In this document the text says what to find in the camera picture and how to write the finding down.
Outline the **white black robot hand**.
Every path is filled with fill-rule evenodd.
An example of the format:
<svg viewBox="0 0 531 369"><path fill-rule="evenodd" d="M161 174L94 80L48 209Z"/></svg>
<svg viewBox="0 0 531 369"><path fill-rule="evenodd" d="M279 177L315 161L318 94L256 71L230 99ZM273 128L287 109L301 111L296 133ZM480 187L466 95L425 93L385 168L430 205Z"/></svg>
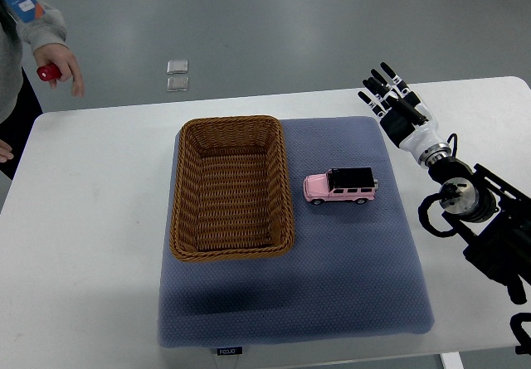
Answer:
<svg viewBox="0 0 531 369"><path fill-rule="evenodd" d="M386 62L380 66L401 93L408 92L408 84ZM391 141L411 154L449 154L449 144L437 133L437 121L418 95L409 91L401 97L377 70L370 72L372 77L363 80L364 87L389 109L384 115L383 108L364 92L359 91L358 97L381 118L380 125Z"/></svg>

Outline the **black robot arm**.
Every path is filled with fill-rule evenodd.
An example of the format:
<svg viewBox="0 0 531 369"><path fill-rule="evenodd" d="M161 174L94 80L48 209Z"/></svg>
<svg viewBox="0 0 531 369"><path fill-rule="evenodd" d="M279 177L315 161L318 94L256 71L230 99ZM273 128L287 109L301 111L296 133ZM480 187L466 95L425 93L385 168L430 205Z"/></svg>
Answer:
<svg viewBox="0 0 531 369"><path fill-rule="evenodd" d="M417 209L422 227L439 238L459 235L464 257L503 285L510 300L527 303L530 282L530 198L488 168L457 157L458 135L442 138L424 100L387 63L372 70L358 95L382 131L412 155L440 186Z"/></svg>

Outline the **grey sweater forearm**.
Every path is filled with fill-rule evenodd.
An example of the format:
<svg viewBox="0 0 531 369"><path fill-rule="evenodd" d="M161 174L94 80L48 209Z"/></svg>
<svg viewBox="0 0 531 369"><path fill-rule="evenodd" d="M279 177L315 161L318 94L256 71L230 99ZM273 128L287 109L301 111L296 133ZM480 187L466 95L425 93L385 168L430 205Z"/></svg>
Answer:
<svg viewBox="0 0 531 369"><path fill-rule="evenodd" d="M66 43L61 12L42 0L1 0L1 120L17 103L23 85L22 44L35 51L48 44Z"/></svg>

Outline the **person's hand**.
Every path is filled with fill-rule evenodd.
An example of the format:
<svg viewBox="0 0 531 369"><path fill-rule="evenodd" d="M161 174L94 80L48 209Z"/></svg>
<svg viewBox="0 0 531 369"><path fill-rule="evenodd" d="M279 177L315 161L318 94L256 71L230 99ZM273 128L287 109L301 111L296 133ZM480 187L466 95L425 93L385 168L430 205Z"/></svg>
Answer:
<svg viewBox="0 0 531 369"><path fill-rule="evenodd" d="M85 84L74 53L62 44L46 44L33 52L38 67L54 64L61 72L59 80L50 80L48 84L52 89L57 87L58 82L71 80L71 94L74 97L85 95Z"/></svg>

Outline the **person's other hand fingertips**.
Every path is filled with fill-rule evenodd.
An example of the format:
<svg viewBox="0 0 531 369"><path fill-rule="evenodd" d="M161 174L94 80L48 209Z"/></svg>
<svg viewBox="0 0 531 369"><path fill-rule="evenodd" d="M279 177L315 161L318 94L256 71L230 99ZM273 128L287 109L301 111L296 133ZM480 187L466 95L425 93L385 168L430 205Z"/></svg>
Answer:
<svg viewBox="0 0 531 369"><path fill-rule="evenodd" d="M14 155L12 153L12 147L3 140L0 140L0 162L6 163L7 161L12 160L13 158Z"/></svg>

